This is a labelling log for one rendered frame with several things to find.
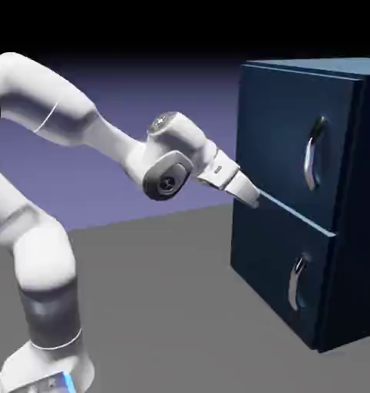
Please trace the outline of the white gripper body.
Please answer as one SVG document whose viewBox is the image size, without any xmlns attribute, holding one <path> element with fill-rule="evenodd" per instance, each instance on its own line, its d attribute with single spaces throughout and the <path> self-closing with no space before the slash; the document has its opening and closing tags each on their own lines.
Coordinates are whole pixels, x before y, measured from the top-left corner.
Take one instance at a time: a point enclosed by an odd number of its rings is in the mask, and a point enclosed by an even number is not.
<svg viewBox="0 0 370 393">
<path fill-rule="evenodd" d="M 241 170 L 236 172 L 233 179 L 225 187 L 225 191 L 238 201 L 249 206 L 251 206 L 253 201 L 259 201 L 259 189 Z"/>
</svg>

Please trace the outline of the large blue cabinet door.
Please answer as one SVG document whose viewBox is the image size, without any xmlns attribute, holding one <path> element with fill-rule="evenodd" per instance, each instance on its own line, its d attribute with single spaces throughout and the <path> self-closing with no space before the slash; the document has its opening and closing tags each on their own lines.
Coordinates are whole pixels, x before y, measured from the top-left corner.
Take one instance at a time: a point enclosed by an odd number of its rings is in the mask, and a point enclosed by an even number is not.
<svg viewBox="0 0 370 393">
<path fill-rule="evenodd" d="M 237 162 L 261 191 L 325 233 L 337 230 L 347 150 L 362 86 L 362 79 L 353 74 L 259 62 L 241 67 Z M 315 151 L 319 185 L 309 190 L 303 163 L 319 116 L 327 120 Z"/>
</svg>

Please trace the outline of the small blue cabinet door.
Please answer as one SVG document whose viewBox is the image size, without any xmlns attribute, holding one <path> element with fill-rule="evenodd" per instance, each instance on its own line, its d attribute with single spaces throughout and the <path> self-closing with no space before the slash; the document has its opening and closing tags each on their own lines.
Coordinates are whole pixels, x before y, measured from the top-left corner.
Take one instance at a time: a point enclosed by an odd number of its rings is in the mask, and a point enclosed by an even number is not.
<svg viewBox="0 0 370 393">
<path fill-rule="evenodd" d="M 233 204 L 231 266 L 269 307 L 312 349 L 317 347 L 325 268 L 335 239 L 269 200 L 253 209 Z M 299 280 L 303 307 L 288 301 L 289 275 L 296 259 L 309 263 Z"/>
</svg>

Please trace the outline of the dark blue cabinet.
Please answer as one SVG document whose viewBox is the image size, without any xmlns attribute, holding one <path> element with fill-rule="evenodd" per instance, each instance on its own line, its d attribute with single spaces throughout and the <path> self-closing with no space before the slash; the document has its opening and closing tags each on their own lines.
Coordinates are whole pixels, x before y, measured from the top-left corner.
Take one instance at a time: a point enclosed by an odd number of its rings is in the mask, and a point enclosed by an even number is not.
<svg viewBox="0 0 370 393">
<path fill-rule="evenodd" d="M 331 74 L 353 74 L 363 81 L 355 128 L 347 150 L 337 230 L 325 268 L 316 351 L 327 352 L 370 336 L 370 58 L 262 60 L 263 65 Z M 313 223 L 271 199 L 294 217 Z"/>
</svg>

